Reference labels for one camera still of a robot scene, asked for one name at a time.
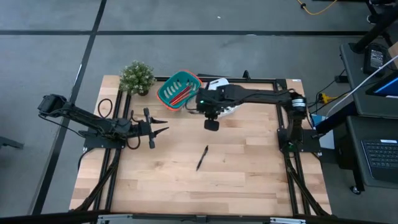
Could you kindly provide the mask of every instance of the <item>concrete floor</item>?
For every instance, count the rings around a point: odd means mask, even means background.
[[[317,11],[328,2],[307,4]],[[0,30],[91,30],[99,5],[100,0],[0,0]],[[369,30],[368,14],[366,5],[358,2],[337,2],[328,12],[312,17],[293,0],[113,0],[106,4],[99,30]],[[395,31],[392,36],[398,37]],[[343,69],[338,47],[358,39],[97,35],[76,104],[93,111],[102,76],[119,74],[132,60],[153,66],[155,75],[172,75],[186,68],[231,77],[241,77],[249,70],[252,77],[299,78],[313,101],[315,93]],[[25,143],[23,150],[0,150],[0,217],[29,212],[57,130],[37,117],[36,108],[45,94],[69,96],[87,41],[87,35],[0,35],[0,136]],[[348,85],[333,85],[327,93],[339,95],[346,90]],[[75,123],[70,128],[83,129]],[[68,210],[82,145],[81,138],[67,133],[44,213]],[[323,170],[333,214],[397,222],[398,191],[367,187],[356,196],[348,190],[353,184],[350,172],[331,164]]]

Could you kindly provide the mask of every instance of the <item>white object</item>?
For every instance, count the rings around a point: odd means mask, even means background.
[[[359,89],[363,83],[366,83],[370,78],[372,78],[375,74],[377,74],[380,70],[382,70],[384,67],[386,67],[387,65],[389,65],[391,62],[393,62],[395,59],[398,58],[398,55],[395,56],[393,59],[391,59],[390,61],[388,61],[387,63],[385,63],[383,66],[379,67],[379,69],[377,69],[372,75],[370,75],[369,77],[367,77],[365,80],[363,80],[363,82],[361,82],[361,84],[359,84],[353,91],[351,91],[350,93],[348,93],[342,100],[340,100],[339,102],[337,102],[334,106],[332,106],[330,108],[330,110],[328,111],[328,113],[326,114],[326,117],[329,117],[330,112],[335,109],[335,107],[337,105],[339,105],[341,102],[343,102],[345,99],[347,99],[349,96],[351,96],[357,89]]]
[[[228,85],[229,82],[226,78],[219,78],[217,80],[214,80],[212,82],[209,83],[209,90],[216,90],[217,87],[219,86],[223,86],[223,85]],[[234,107],[230,107],[227,106],[226,108],[224,108],[224,111],[220,113],[220,115],[218,115],[219,118],[229,115],[231,113],[233,113],[236,109],[238,109],[239,106],[234,106]]]

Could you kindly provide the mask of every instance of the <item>wooden tabletop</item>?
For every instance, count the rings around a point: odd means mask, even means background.
[[[277,141],[275,105],[241,105],[233,114],[220,118],[220,130],[213,132],[203,128],[203,115],[166,109],[156,98],[162,84],[157,82],[147,96],[134,95],[130,110],[134,110],[136,119],[142,119],[142,109],[148,107],[155,119],[168,121],[153,124],[152,130],[167,126],[170,129],[156,137],[155,149],[149,149],[148,138],[143,137],[139,149],[122,150],[111,211],[291,216],[287,174]],[[287,84],[303,93],[300,80],[287,80]],[[272,90],[271,84],[240,85]],[[97,103],[103,98],[115,102],[118,86],[118,76],[104,76]],[[119,117],[125,98],[124,95]],[[106,114],[109,105],[104,103],[101,110]],[[137,139],[129,143],[135,146]],[[197,172],[207,145],[208,153]],[[70,208],[79,206],[97,184],[103,155],[104,149],[95,149],[83,158]],[[319,161],[310,153],[300,155],[309,191],[330,213]],[[100,208],[104,208],[107,191],[106,185]],[[296,186],[299,211],[303,213],[299,192]]]

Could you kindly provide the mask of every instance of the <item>wheel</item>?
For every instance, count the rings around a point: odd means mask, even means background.
[[[361,192],[355,186],[352,186],[349,189],[352,191],[352,193],[354,193],[356,195],[360,195],[361,194]]]

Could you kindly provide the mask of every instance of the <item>basket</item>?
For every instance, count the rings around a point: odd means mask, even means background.
[[[159,88],[157,98],[167,109],[178,111],[201,85],[201,80],[192,72],[179,71]]]

